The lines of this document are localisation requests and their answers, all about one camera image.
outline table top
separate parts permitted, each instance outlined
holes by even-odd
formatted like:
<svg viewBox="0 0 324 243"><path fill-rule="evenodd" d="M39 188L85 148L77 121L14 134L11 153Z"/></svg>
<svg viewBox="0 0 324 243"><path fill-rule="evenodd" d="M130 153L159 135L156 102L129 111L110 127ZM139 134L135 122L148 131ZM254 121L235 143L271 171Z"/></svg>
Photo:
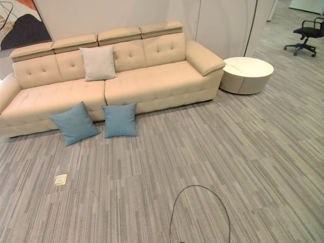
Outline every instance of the table top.
<svg viewBox="0 0 324 243"><path fill-rule="evenodd" d="M271 64L252 57L231 57L224 60L224 71L236 76L263 77L273 73Z"/></svg>

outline sofa armrest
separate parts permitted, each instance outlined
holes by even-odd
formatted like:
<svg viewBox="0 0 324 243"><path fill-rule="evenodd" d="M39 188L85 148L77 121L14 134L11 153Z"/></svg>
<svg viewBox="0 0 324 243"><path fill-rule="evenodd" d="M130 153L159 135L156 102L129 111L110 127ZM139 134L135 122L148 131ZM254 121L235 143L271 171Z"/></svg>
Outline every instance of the sofa armrest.
<svg viewBox="0 0 324 243"><path fill-rule="evenodd" d="M187 41L186 60L202 76L222 69L226 65L219 56L193 40Z"/></svg>
<svg viewBox="0 0 324 243"><path fill-rule="evenodd" d="M12 73L0 82L0 114L20 91L21 87Z"/></svg>

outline black office chair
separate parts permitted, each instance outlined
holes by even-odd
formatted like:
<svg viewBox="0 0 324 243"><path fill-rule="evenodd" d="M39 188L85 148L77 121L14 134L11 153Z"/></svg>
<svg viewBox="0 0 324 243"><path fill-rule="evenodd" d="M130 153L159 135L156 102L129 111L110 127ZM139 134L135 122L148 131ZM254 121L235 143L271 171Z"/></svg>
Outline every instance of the black office chair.
<svg viewBox="0 0 324 243"><path fill-rule="evenodd" d="M304 27L304 23L306 23L306 22L313 23L314 26L313 27ZM305 48L305 49L307 49L307 50L309 50L309 51L311 51L313 53L312 57L315 57L316 56L316 51L315 51L316 47L307 45L306 43L308 42L308 38L319 38L319 37L324 36L324 18L318 17L318 18L315 18L314 21L305 20L302 23L302 27L299 28L299 29L295 29L294 33L301 34L302 35L302 37L300 38L301 40L303 40L305 37L307 37L307 38L304 41L304 43L298 43L298 44L295 44L295 45L286 45L284 47L284 50L287 50L287 47L298 48L294 52L294 56L297 56L297 52L299 52L301 49Z"/></svg>

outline blue pillow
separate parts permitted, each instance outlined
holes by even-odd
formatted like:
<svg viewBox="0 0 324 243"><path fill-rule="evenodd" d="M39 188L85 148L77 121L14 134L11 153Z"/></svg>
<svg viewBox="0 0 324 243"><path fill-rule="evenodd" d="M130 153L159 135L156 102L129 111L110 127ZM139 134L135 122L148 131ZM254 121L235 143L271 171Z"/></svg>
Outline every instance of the blue pillow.
<svg viewBox="0 0 324 243"><path fill-rule="evenodd" d="M129 105L103 105L106 117L105 138L137 136L135 125L136 103Z"/></svg>
<svg viewBox="0 0 324 243"><path fill-rule="evenodd" d="M100 133L88 116L83 102L67 112L51 115L50 119L63 133L65 146Z"/></svg>

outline throw pillow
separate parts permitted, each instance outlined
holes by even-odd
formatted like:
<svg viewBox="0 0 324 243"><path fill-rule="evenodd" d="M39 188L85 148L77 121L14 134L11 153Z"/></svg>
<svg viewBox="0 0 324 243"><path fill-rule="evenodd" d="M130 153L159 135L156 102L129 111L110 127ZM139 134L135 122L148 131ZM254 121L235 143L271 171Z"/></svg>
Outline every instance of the throw pillow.
<svg viewBox="0 0 324 243"><path fill-rule="evenodd" d="M129 105L103 105L106 117L105 138L137 136L135 125L136 103Z"/></svg>
<svg viewBox="0 0 324 243"><path fill-rule="evenodd" d="M86 81L116 77L113 46L80 48L86 69Z"/></svg>
<svg viewBox="0 0 324 243"><path fill-rule="evenodd" d="M65 146L100 133L88 116L83 102L67 112L51 115L50 119L62 132Z"/></svg>

